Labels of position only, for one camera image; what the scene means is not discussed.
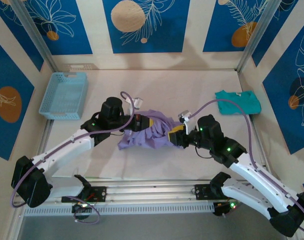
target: purple cloth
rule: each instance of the purple cloth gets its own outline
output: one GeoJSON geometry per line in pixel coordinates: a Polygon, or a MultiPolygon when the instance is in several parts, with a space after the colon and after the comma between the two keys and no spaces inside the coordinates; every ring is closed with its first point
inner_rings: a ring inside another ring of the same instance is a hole
{"type": "Polygon", "coordinates": [[[158,149],[163,146],[174,146],[169,140],[167,133],[174,127],[181,125],[171,117],[166,117],[160,111],[138,111],[136,114],[147,116],[154,121],[154,124],[143,131],[132,132],[126,130],[124,137],[118,143],[118,149],[126,149],[132,146],[141,146],[150,149],[158,149]]]}

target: table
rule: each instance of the table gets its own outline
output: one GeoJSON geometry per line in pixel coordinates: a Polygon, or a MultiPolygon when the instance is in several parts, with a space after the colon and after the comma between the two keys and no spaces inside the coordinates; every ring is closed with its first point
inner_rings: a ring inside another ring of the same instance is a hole
{"type": "MultiPolygon", "coordinates": [[[[133,98],[144,99],[142,111],[161,111],[174,120],[178,120],[177,115],[184,110],[194,113],[214,99],[215,92],[242,91],[237,72],[233,70],[91,70],[86,73],[89,87],[81,120],[54,121],[47,150],[76,132],[82,123],[100,110],[107,97],[120,98],[121,91],[128,92],[133,98]]],[[[124,102],[123,108],[128,108],[127,103],[124,102]]],[[[213,103],[196,118],[209,114],[221,124],[225,136],[237,140],[248,149],[248,132],[242,115],[221,115],[217,104],[213,103]]],[[[236,179],[242,179],[213,159],[198,157],[192,146],[186,149],[164,147],[158,150],[133,147],[119,151],[117,143],[121,138],[111,135],[97,147],[76,157],[55,176],[81,174],[85,177],[115,180],[210,180],[223,171],[236,179]]],[[[200,149],[199,153],[209,156],[204,149],[200,149]]],[[[261,164],[254,136],[253,154],[261,164]]]]}

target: folded teal cloth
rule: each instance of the folded teal cloth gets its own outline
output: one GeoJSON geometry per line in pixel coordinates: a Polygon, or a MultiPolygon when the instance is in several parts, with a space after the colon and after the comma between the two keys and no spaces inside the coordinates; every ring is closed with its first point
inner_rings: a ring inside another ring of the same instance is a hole
{"type": "MultiPolygon", "coordinates": [[[[223,90],[215,95],[216,99],[228,99],[237,103],[246,114],[259,114],[262,110],[260,102],[252,91],[225,92],[223,90]]],[[[242,113],[235,105],[226,101],[219,101],[218,108],[220,113],[224,115],[242,113]]]]}

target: cloth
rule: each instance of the cloth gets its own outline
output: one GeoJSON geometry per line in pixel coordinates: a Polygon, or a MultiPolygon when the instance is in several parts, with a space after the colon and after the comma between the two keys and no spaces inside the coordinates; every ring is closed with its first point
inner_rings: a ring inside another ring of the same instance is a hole
{"type": "Polygon", "coordinates": [[[138,111],[136,114],[149,117],[154,121],[154,124],[138,132],[125,130],[122,140],[118,143],[118,149],[126,149],[132,146],[141,146],[150,149],[158,149],[163,146],[174,146],[169,140],[167,133],[172,128],[181,125],[179,121],[174,121],[171,117],[166,117],[160,111],[138,111]]]}
{"type": "MultiPolygon", "coordinates": [[[[259,114],[262,110],[261,104],[258,101],[257,97],[252,91],[245,92],[225,92],[220,91],[215,93],[216,99],[228,99],[237,103],[246,114],[259,114]]],[[[239,113],[241,111],[232,103],[226,101],[219,101],[218,108],[221,114],[231,115],[239,113]]]]}

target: plastic basket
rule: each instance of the plastic basket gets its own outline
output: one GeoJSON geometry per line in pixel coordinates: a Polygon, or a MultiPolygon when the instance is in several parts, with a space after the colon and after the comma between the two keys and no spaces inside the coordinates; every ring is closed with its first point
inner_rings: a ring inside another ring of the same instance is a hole
{"type": "Polygon", "coordinates": [[[52,120],[79,120],[87,87],[84,72],[53,73],[38,112],[52,120]]]}

